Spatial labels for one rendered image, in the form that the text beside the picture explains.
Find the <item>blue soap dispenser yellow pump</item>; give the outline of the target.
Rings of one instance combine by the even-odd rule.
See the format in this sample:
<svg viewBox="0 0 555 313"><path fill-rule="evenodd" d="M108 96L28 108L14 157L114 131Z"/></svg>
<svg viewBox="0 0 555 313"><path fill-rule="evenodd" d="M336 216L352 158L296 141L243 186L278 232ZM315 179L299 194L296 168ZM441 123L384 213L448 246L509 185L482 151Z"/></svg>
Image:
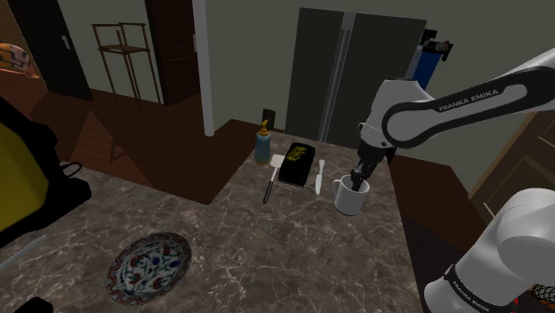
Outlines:
<svg viewBox="0 0 555 313"><path fill-rule="evenodd" d="M268 119L261 122L261 129L256 133L254 161L258 165L265 165L270 160L270 134L267 129Z"/></svg>

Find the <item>light brown wooden door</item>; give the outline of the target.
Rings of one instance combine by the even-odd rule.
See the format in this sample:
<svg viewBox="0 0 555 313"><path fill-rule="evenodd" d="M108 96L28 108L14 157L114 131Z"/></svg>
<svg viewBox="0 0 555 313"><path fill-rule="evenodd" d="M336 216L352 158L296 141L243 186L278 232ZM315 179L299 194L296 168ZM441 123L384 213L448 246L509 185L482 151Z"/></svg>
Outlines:
<svg viewBox="0 0 555 313"><path fill-rule="evenodd" d="M555 190L555 110L527 116L470 192L484 222L490 222L516 192Z"/></svg>

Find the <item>white knife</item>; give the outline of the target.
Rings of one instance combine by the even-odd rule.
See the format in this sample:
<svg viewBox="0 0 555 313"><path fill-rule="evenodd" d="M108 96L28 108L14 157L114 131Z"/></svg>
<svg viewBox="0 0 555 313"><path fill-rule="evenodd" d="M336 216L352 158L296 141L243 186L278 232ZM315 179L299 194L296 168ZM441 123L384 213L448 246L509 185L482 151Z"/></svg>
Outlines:
<svg viewBox="0 0 555 313"><path fill-rule="evenodd" d="M324 170L325 164L326 164L326 161L324 159L320 159L318 161L318 174L315 179L315 192L317 195L319 195L321 192L323 170Z"/></svg>

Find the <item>white mug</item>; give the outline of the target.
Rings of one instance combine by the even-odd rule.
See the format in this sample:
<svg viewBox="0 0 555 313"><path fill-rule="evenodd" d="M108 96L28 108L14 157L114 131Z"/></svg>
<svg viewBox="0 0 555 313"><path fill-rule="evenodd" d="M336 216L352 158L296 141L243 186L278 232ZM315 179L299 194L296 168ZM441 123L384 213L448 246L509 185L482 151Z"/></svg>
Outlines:
<svg viewBox="0 0 555 313"><path fill-rule="evenodd" d="M332 183L334 207L339 213L347 216L355 216L360 212L370 186L366 181L363 181L358 191L351 188L352 181L349 175L343 175Z"/></svg>

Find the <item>yellow and black appliance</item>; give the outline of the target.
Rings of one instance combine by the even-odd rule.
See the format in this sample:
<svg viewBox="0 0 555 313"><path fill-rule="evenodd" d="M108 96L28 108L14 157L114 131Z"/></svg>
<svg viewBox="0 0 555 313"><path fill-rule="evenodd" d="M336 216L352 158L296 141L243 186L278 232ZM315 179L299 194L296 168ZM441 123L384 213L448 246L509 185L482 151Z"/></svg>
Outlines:
<svg viewBox="0 0 555 313"><path fill-rule="evenodd" d="M50 127L0 97L0 248L91 198L86 181L64 173L57 143Z"/></svg>

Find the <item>floral patterned plate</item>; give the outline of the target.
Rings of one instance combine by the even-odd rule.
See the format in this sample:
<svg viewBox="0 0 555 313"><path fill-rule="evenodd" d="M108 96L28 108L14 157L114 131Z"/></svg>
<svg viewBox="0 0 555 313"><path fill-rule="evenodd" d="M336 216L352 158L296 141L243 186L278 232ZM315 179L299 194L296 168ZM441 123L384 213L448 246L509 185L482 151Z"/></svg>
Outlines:
<svg viewBox="0 0 555 313"><path fill-rule="evenodd" d="M137 239L110 265L106 278L107 294L114 302L125 306L156 301L180 283L191 260L189 242L173 232Z"/></svg>

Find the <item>dark grey refrigerator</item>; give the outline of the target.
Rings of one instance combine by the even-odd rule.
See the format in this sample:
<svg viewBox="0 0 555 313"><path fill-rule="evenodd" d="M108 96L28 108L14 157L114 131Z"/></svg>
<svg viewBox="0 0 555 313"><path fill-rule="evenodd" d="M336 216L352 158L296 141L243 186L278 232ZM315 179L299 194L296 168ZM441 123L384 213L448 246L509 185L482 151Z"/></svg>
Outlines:
<svg viewBox="0 0 555 313"><path fill-rule="evenodd" d="M347 148L384 80L403 77L425 20L313 8L299 11L285 132Z"/></svg>

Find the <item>dark brown door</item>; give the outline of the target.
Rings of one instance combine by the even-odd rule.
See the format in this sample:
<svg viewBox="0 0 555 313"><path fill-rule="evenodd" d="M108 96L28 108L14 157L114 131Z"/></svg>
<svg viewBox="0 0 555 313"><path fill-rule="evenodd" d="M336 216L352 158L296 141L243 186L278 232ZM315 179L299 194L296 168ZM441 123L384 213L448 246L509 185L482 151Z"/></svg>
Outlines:
<svg viewBox="0 0 555 313"><path fill-rule="evenodd" d="M145 0L165 105L200 93L192 0Z"/></svg>

